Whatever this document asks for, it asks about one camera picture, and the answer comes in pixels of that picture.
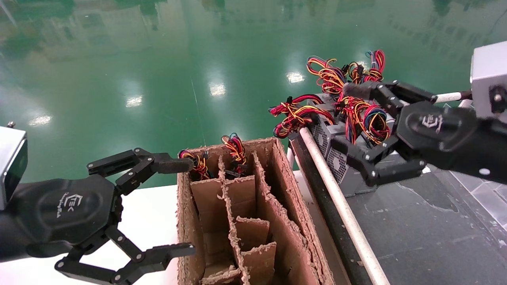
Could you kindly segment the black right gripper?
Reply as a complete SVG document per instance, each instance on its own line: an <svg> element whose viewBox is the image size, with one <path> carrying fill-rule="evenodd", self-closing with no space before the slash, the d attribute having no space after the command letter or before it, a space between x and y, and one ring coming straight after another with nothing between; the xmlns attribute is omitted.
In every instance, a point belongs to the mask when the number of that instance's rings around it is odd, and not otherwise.
<svg viewBox="0 0 507 285"><path fill-rule="evenodd" d="M480 171L475 137L480 119L472 110L434 106L437 95L397 80L346 83L343 96L375 101L396 117L395 135L368 151L342 137L332 139L332 148L345 155L347 164L361 174L366 185L419 177L427 163L445 170ZM404 162L380 164L393 152Z"/></svg>

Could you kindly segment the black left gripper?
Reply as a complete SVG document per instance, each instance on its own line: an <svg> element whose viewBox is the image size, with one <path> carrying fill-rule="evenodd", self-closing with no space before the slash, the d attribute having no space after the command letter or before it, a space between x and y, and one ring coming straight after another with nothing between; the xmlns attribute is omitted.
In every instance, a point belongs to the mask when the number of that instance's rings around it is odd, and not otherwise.
<svg viewBox="0 0 507 285"><path fill-rule="evenodd" d="M68 278L132 285L145 274L165 271L173 258L195 255L197 249L187 242L141 251L116 226L107 226L121 219L116 213L122 209L120 195L129 195L156 173L188 173L193 167L190 158L135 148L92 161L87 165L91 176L84 179L23 183L11 199L11 232L30 247L74 245L55 264L55 270ZM122 171L116 185L104 178ZM107 241L130 258L124 267L114 271L81 263L83 255Z"/></svg>

